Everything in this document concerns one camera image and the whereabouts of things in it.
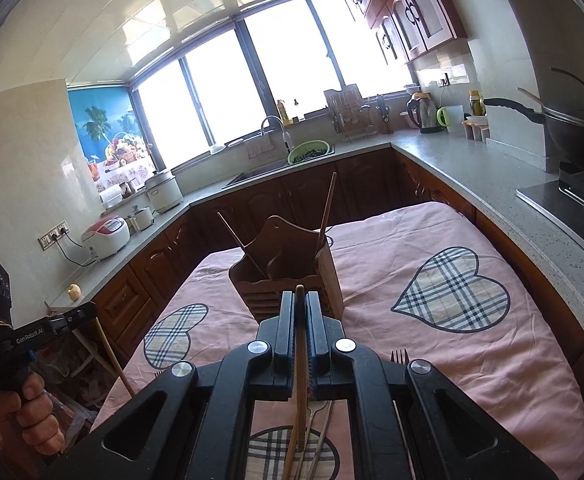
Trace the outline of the person's left hand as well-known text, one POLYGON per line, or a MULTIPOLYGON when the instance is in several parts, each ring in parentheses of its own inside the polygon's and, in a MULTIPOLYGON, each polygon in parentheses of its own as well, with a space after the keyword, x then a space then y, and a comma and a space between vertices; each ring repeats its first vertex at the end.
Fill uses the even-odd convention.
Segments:
POLYGON ((15 443, 42 456, 63 450, 65 436, 53 415, 44 380, 37 373, 29 374, 20 393, 0 391, 0 433, 4 443, 15 443))

